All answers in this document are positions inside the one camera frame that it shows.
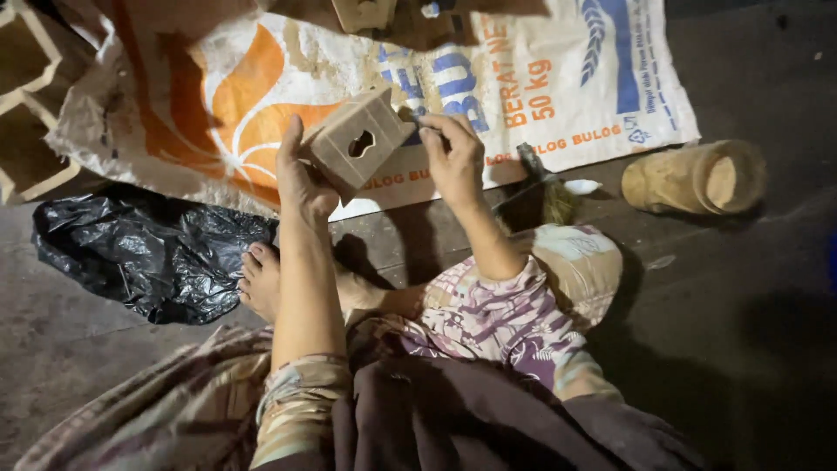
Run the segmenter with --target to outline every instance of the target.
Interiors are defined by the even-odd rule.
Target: dark floor
[[[729,8],[741,3],[755,1],[669,2],[669,40],[704,141],[762,148],[766,201],[740,219],[659,217],[618,197],[632,158],[567,172],[617,195],[586,201],[579,219],[620,242],[627,261],[589,340],[628,402],[672,422],[717,468],[834,468],[837,4]],[[36,261],[31,211],[0,208],[0,468],[76,407],[218,326],[153,326],[83,292]],[[396,287],[468,255],[440,202],[332,229],[350,264],[368,259]],[[242,308],[221,323],[262,324]]]

